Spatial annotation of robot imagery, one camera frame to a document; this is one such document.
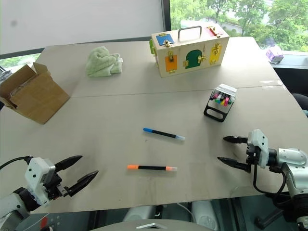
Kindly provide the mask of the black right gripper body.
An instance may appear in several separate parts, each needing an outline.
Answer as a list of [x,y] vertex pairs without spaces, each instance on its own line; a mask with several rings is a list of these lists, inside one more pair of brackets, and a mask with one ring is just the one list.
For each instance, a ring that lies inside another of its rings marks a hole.
[[246,159],[247,170],[246,170],[246,172],[250,173],[251,172],[251,166],[258,164],[259,147],[254,146],[252,144],[248,144],[247,149],[246,149],[246,154],[247,154],[247,159]]

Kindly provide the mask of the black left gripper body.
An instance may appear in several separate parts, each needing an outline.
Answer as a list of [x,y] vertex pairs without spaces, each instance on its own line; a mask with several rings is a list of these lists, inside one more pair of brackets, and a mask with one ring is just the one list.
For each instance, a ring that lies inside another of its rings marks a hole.
[[51,180],[43,184],[49,200],[56,200],[59,197],[66,197],[68,195],[72,196],[69,192],[69,188],[63,187],[61,182],[62,178],[57,173],[54,173]]

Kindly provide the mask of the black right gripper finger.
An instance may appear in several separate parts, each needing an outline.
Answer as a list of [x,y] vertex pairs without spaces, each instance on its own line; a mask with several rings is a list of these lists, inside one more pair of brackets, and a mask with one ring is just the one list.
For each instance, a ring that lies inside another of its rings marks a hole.
[[243,170],[247,173],[251,172],[251,166],[248,164],[240,163],[235,159],[227,158],[227,157],[217,157],[222,163],[236,169]]
[[235,143],[235,144],[240,144],[240,143],[247,144],[248,142],[248,138],[242,137],[242,136],[225,136],[223,137],[223,140],[230,142],[230,143]]

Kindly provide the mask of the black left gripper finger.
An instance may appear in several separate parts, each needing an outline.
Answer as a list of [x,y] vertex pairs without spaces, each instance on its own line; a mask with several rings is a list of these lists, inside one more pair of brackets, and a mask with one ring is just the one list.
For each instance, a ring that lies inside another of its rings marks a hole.
[[78,160],[80,160],[83,156],[82,155],[75,155],[69,158],[66,158],[58,163],[55,164],[55,171],[54,172],[59,172],[62,170],[65,170],[72,165],[74,165]]
[[74,184],[71,187],[65,187],[66,190],[66,194],[69,196],[74,196],[75,194],[77,194],[79,191],[81,191],[82,189],[84,189],[86,186],[88,186],[90,184],[90,182],[96,177],[96,175],[98,174],[98,170],[93,171],[89,174],[86,174],[85,176],[83,176],[82,178],[80,178],[76,184]]

